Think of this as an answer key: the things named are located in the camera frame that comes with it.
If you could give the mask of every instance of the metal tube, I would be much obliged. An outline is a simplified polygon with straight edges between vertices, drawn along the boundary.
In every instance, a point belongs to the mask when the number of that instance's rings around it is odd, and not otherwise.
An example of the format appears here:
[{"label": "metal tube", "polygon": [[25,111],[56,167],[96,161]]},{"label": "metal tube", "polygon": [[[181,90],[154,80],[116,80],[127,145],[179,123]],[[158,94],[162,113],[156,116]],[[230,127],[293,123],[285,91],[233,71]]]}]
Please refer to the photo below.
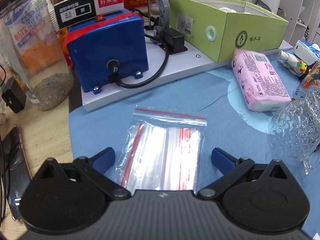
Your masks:
[{"label": "metal tube", "polygon": [[148,0],[148,24],[149,24],[149,28],[151,28],[150,0]]}]

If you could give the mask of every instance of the black power adapter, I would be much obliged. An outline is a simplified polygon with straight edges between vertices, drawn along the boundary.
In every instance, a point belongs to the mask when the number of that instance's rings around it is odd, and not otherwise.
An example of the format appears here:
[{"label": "black power adapter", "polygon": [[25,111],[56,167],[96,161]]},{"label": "black power adapter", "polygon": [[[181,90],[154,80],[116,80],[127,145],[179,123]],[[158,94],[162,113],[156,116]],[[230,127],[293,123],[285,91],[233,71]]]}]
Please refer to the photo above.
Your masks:
[{"label": "black power adapter", "polygon": [[22,91],[14,77],[9,78],[4,85],[1,97],[16,114],[24,109],[26,94]]}]

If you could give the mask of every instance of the pink tissue pack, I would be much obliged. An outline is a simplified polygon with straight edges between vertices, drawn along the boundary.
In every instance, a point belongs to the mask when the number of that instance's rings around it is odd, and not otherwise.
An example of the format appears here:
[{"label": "pink tissue pack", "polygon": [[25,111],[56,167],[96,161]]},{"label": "pink tissue pack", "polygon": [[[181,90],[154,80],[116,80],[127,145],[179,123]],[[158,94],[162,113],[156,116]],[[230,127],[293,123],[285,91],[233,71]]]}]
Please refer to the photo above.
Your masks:
[{"label": "pink tissue pack", "polygon": [[231,64],[248,109],[275,111],[291,101],[266,55],[236,49]]}]

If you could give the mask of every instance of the blue motor box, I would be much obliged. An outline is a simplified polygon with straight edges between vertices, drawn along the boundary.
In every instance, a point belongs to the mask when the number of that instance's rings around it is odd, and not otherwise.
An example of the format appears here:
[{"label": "blue motor box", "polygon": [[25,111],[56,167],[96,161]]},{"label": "blue motor box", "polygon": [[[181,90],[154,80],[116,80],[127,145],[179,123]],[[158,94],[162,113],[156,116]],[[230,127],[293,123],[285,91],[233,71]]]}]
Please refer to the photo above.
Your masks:
[{"label": "blue motor box", "polygon": [[[110,19],[128,10],[104,15]],[[70,27],[69,33],[97,23],[87,20]],[[144,38],[143,19],[138,15],[116,20],[91,30],[68,45],[74,69],[84,92],[101,92],[101,87],[115,81],[115,74],[108,69],[108,63],[118,61],[117,74],[125,78],[141,78],[147,71],[148,59]]]}]

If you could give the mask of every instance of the blue desk mat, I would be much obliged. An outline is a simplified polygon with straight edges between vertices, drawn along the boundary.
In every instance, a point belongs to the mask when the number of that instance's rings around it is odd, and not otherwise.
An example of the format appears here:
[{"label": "blue desk mat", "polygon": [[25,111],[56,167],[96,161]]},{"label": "blue desk mat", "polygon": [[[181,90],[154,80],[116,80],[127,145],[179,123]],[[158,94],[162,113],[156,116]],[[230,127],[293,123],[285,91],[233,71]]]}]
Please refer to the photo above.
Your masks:
[{"label": "blue desk mat", "polygon": [[[299,85],[297,77],[276,60],[276,54],[268,58],[292,95]],[[256,163],[269,163],[273,159],[266,134],[272,113],[248,110],[231,66],[171,82],[89,113],[82,106],[75,109],[69,114],[73,157],[92,157],[112,147],[117,163],[136,105],[207,118],[197,190],[222,176],[211,164],[210,156],[215,147],[236,158],[249,157]],[[313,237],[320,232],[320,172],[306,176],[302,164],[289,166],[289,169],[310,201],[310,214],[303,230]],[[105,175],[115,180],[112,171]]]}]

